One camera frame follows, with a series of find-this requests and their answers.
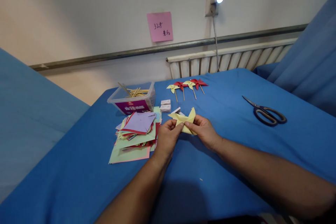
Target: paper pinwheel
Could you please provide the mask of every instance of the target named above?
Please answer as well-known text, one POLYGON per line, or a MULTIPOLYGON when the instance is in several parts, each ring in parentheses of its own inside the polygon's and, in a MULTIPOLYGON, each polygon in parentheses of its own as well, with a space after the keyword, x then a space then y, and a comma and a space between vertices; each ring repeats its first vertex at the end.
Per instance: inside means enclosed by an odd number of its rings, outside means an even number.
POLYGON ((202 86, 208 86, 208 84, 205 84, 201 79, 199 79, 199 80, 192 79, 192 80, 190 80, 190 81, 191 81, 191 82, 194 82, 194 83, 196 84, 196 90, 198 90, 198 86, 200 86, 200 88, 201 88, 201 90, 202 90, 202 92, 203 92, 203 94, 204 94, 204 91, 203 91, 202 86))
POLYGON ((179 102, 179 101, 177 100, 177 95, 176 95, 175 89, 178 89, 178 88, 180 88, 180 87, 179 87, 179 86, 176 86, 176 85, 169 85, 169 86, 166 87, 166 88, 167 88, 167 89, 170 88, 170 91, 171 91, 172 93, 175 93, 176 101, 179 102))
POLYGON ((194 88, 193 88, 193 86, 195 86, 196 84, 195 84, 194 82, 189 81, 189 80, 183 82, 183 84, 189 86, 189 88, 192 89, 192 90, 194 91, 195 100, 197 100, 197 98, 196 98, 196 94, 195 94, 195 90, 194 90, 194 88))
POLYGON ((184 83, 182 83, 182 82, 175 82, 174 85, 177 85, 177 86, 180 87, 180 89, 182 89, 182 91, 183 91, 183 100, 184 100, 184 89, 183 89, 183 87, 186 87, 188 85, 184 85, 184 83))
MULTIPOLYGON (((176 125, 179 125, 180 123, 184 123, 184 122, 193 123, 194 119, 195 119, 195 116, 196 116, 196 112, 195 112, 195 109, 192 108, 189 116, 184 116, 184 115, 175 114, 175 113, 169 114, 168 116, 177 120, 176 125)), ((191 131, 186 126, 183 127, 182 132, 188 133, 188 134, 191 134, 191 135, 197 135, 195 132, 191 131)))

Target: blue mattress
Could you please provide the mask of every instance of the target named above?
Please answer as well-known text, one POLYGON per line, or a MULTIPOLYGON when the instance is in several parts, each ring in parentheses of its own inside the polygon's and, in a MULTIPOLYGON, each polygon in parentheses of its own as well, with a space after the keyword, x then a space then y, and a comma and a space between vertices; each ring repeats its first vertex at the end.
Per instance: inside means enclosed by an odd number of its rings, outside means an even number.
MULTIPOLYGON (((223 137, 273 153, 336 183, 336 118, 245 70, 200 76, 209 87, 194 93, 155 83, 156 106, 192 107, 223 137), (288 122, 268 127, 253 115, 242 95, 283 113, 288 122)), ((93 223, 146 160, 108 165, 115 127, 123 115, 106 101, 106 90, 59 143, 0 205, 1 223, 93 223)), ((168 120, 163 115, 163 122, 168 120)), ((185 223, 273 212, 240 175, 207 150, 197 136, 180 135, 155 203, 152 223, 185 223)))

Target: red pinwheel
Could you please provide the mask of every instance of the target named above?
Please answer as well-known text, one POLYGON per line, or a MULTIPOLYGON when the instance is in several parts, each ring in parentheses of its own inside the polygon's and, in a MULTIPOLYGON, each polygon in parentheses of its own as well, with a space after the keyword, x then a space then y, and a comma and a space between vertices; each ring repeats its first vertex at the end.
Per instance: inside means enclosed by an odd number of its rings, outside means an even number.
POLYGON ((190 80, 190 81, 191 81, 191 82, 194 82, 194 83, 196 84, 196 90, 198 90, 198 86, 200 86, 200 88, 201 88, 201 90, 202 90, 202 92, 203 92, 203 94, 204 94, 204 91, 203 91, 202 86, 208 86, 208 84, 205 84, 201 79, 199 79, 199 80, 192 79, 192 80, 190 80))
POLYGON ((182 89, 182 91, 183 91, 183 100, 184 100, 184 89, 183 89, 183 87, 188 86, 188 85, 184 85, 183 82, 175 82, 174 85, 179 86, 180 89, 182 89))

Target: scissor blade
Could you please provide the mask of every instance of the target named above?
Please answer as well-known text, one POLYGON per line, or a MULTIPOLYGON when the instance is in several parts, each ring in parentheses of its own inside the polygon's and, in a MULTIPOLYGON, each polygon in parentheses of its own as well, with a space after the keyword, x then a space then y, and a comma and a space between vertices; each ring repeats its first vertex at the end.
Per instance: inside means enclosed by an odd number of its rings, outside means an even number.
POLYGON ((249 99, 247 99, 245 96, 242 96, 248 103, 250 103, 253 107, 256 106, 255 103, 253 103, 252 101, 250 101, 249 99))

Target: metal pipe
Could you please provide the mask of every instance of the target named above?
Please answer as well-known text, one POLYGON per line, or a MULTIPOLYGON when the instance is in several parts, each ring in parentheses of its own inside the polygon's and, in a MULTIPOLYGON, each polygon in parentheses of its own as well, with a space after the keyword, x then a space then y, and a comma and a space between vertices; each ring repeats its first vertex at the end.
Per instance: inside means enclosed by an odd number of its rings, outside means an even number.
MULTIPOLYGON (((217 43, 225 43, 230 41, 238 41, 238 40, 246 40, 246 39, 254 39, 259 37, 266 37, 266 36, 274 36, 286 33, 294 33, 294 32, 302 32, 308 24, 301 24, 297 26, 288 26, 276 29, 269 29, 269 30, 262 30, 262 31, 253 31, 249 33, 241 33, 241 34, 234 34, 234 35, 227 35, 217 37, 217 43)), ((107 61, 107 60, 114 60, 119 58, 127 58, 133 57, 138 55, 145 55, 145 54, 153 54, 153 53, 161 53, 165 51, 174 51, 174 50, 181 50, 186 48, 192 47, 200 47, 205 45, 215 44, 214 38, 206 38, 201 40, 193 40, 187 42, 180 42, 168 45, 158 45, 154 47, 146 47, 141 49, 135 50, 127 50, 121 52, 112 52, 107 54, 99 54, 94 56, 87 56, 82 58, 74 58, 74 59, 67 59, 63 61, 54 61, 44 64, 37 64, 31 65, 30 67, 35 71, 43 71, 48 69, 55 69, 55 68, 63 68, 63 67, 70 67, 75 65, 82 65, 82 64, 89 64, 94 62, 100 61, 107 61)))

